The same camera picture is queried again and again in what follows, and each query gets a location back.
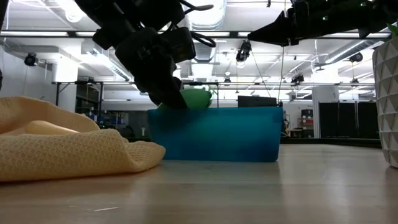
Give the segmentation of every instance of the blue bin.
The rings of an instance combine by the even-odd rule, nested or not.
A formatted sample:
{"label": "blue bin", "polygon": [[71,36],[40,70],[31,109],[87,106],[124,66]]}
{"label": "blue bin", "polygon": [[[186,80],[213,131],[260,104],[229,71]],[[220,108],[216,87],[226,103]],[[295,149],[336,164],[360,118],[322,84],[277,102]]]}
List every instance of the blue bin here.
{"label": "blue bin", "polygon": [[275,162],[283,109],[149,110],[150,135],[164,159]]}

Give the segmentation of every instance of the wooden table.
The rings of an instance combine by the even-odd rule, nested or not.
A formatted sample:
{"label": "wooden table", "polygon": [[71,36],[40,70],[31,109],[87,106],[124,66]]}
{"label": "wooden table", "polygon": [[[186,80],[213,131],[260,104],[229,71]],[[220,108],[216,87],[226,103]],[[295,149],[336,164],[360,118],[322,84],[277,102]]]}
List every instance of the wooden table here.
{"label": "wooden table", "polygon": [[284,145],[278,163],[163,161],[137,175],[0,185],[0,223],[398,223],[382,152]]}

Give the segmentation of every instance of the white textured object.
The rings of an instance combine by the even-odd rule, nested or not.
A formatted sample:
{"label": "white textured object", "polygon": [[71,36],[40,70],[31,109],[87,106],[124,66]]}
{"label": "white textured object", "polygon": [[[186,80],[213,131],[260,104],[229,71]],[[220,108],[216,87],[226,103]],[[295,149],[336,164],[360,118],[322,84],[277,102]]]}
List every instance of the white textured object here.
{"label": "white textured object", "polygon": [[398,167],[398,39],[373,53],[377,113],[382,150],[386,161]]}

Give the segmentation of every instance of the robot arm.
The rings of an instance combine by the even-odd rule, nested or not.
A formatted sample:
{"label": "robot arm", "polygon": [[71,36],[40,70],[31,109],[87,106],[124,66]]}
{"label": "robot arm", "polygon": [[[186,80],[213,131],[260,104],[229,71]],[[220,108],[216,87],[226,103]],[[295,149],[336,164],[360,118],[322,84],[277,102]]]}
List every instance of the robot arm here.
{"label": "robot arm", "polygon": [[[75,1],[101,27],[93,37],[94,42],[105,50],[115,48],[117,58],[134,75],[141,92],[148,92],[158,104],[175,109],[187,107],[172,76],[175,64],[196,56],[192,38],[210,47],[216,44],[177,24],[185,14],[213,6],[196,7],[184,0]],[[181,4],[189,9],[184,12]],[[167,31],[159,34],[169,22]]]}
{"label": "robot arm", "polygon": [[348,30],[361,39],[379,32],[398,17],[398,0],[291,0],[292,7],[275,22],[248,35],[249,40],[297,45],[300,40]]}

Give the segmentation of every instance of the yellow towel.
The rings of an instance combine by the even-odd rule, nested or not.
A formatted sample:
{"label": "yellow towel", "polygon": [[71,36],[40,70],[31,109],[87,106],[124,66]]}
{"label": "yellow towel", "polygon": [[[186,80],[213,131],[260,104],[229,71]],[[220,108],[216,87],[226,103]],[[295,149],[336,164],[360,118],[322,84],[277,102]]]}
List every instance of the yellow towel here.
{"label": "yellow towel", "polygon": [[[42,120],[80,133],[2,136]],[[128,143],[86,116],[26,97],[0,98],[0,181],[42,180],[141,172],[156,166],[165,149],[152,142]]]}

